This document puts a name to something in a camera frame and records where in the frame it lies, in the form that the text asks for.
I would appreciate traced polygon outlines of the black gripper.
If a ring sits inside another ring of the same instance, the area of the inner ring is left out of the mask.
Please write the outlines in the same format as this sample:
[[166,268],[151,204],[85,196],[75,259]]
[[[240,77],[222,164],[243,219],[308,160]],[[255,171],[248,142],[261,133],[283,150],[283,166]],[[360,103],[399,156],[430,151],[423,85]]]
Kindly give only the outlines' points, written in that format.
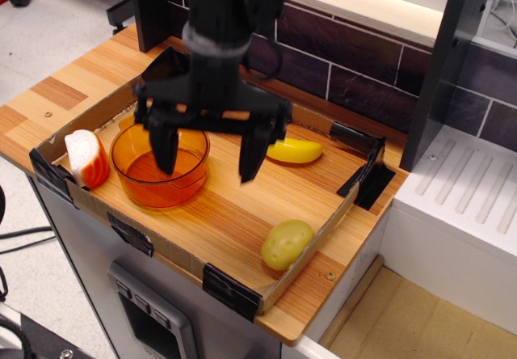
[[243,184],[252,181],[292,119],[289,101],[242,81],[236,59],[191,57],[169,47],[141,77],[132,88],[135,121],[149,130],[156,164],[167,175],[182,128],[241,135],[239,175]]

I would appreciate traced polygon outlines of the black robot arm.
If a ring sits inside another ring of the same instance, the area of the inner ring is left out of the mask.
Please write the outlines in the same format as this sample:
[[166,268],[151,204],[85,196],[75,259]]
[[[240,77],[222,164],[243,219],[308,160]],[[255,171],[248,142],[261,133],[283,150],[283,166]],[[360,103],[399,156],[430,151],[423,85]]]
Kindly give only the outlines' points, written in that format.
[[182,39],[189,56],[167,49],[132,89],[135,121],[149,131],[158,168],[172,174],[179,130],[241,136],[239,175],[258,174],[269,145],[285,137],[292,104],[242,81],[253,33],[272,24],[284,0],[189,0]]

